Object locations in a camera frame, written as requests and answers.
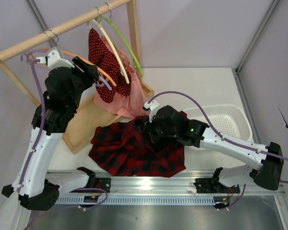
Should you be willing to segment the red plaid skirt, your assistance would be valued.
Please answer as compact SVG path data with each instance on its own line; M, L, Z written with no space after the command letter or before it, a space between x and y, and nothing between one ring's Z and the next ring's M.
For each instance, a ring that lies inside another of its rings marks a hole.
M153 143L142 133L146 115L97 127L89 157L112 176L170 178L186 169L184 146L173 138Z

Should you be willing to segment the purple plastic hanger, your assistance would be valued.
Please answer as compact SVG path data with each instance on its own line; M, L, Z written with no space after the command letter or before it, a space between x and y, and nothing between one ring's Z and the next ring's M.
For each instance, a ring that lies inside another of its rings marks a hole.
M21 61L25 60L27 64L31 64L36 58L34 57L33 53L48 53L49 48L48 47L41 47L38 49L30 49L27 50L26 53L22 53L20 55ZM112 87L108 83L109 78L106 77L105 79L101 76L101 73L99 73L99 80L96 83L96 86L98 87L104 87L106 86L110 91L112 90Z

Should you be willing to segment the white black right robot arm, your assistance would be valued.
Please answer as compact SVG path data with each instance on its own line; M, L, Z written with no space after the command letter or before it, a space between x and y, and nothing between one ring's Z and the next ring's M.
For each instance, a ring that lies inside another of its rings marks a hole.
M267 190L279 188L284 165L279 144L271 142L266 146L221 134L212 125L188 119L169 105L145 103L143 109L149 113L149 118L144 122L142 135L152 143L175 140L184 146L213 150L244 163L234 168L217 168L211 179L214 187L253 181Z

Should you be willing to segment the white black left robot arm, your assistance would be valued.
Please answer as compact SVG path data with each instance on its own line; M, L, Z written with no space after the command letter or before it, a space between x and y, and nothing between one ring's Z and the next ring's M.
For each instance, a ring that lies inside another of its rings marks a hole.
M79 167L58 180L46 179L54 151L77 113L82 93L99 80L99 74L95 65L74 57L72 62L52 68L45 79L46 91L43 92L35 70L37 62L32 62L31 69L41 104L31 123L30 145L15 181L4 186L1 193L7 198L14 195L20 206L28 210L47 211L59 197L85 188L95 175L93 171Z

